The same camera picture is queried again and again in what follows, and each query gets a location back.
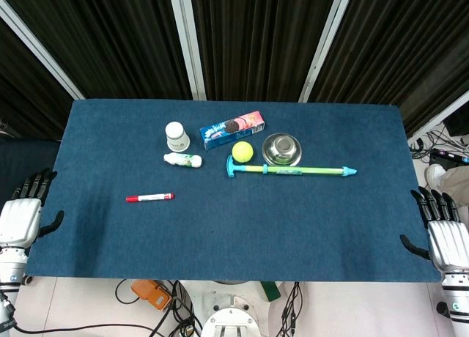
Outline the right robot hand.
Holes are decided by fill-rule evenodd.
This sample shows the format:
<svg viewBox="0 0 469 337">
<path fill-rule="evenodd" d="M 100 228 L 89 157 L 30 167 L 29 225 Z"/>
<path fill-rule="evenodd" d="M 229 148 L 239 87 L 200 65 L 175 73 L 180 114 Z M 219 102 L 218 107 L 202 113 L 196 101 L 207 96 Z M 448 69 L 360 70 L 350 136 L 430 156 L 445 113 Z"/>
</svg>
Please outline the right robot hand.
<svg viewBox="0 0 469 337">
<path fill-rule="evenodd" d="M 468 228 L 461 221 L 456 202 L 447 193 L 419 187 L 411 196 L 426 230 L 428 248 L 419 248 L 404 234 L 401 244 L 412 254 L 431 261 L 442 273 L 468 272 Z"/>
</svg>

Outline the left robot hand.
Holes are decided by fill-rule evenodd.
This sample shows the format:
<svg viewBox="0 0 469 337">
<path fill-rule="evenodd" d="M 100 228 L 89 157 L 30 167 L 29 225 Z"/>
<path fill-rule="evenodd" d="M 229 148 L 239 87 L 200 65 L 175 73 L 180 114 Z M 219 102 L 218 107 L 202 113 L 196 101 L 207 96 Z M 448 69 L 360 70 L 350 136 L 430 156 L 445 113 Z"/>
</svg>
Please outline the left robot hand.
<svg viewBox="0 0 469 337">
<path fill-rule="evenodd" d="M 1 210 L 1 248 L 30 248 L 36 239 L 56 231 L 64 220 L 64 211 L 57 212 L 48 225 L 41 216 L 50 186 L 57 173 L 49 168 L 34 173 L 18 185 Z"/>
</svg>

